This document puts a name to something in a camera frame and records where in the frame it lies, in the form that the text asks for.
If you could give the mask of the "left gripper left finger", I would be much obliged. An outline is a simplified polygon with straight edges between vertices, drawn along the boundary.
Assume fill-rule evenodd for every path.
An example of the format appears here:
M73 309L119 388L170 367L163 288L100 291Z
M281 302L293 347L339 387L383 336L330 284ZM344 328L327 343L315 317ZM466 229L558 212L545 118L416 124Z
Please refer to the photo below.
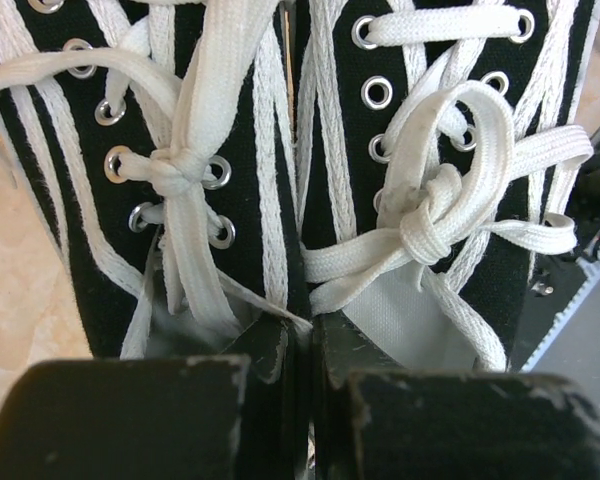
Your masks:
M0 409L0 479L296 479L305 350L266 316L223 353L47 361Z

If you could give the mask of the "black white sneaker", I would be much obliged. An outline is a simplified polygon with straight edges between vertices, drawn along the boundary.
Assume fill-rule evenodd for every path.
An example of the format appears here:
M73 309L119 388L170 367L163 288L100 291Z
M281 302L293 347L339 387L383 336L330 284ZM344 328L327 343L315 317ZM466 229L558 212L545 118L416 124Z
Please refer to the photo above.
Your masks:
M510 366L593 148L598 1L303 1L298 188L312 315L409 368Z
M308 329L283 20L279 1L0 1L0 161L95 356Z

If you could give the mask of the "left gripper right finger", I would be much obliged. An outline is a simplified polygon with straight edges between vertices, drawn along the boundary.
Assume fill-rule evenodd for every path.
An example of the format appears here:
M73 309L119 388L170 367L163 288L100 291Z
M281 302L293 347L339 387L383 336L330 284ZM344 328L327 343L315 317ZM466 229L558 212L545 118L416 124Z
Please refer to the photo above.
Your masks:
M600 416L566 378L408 370L342 313L313 353L319 479L600 479Z

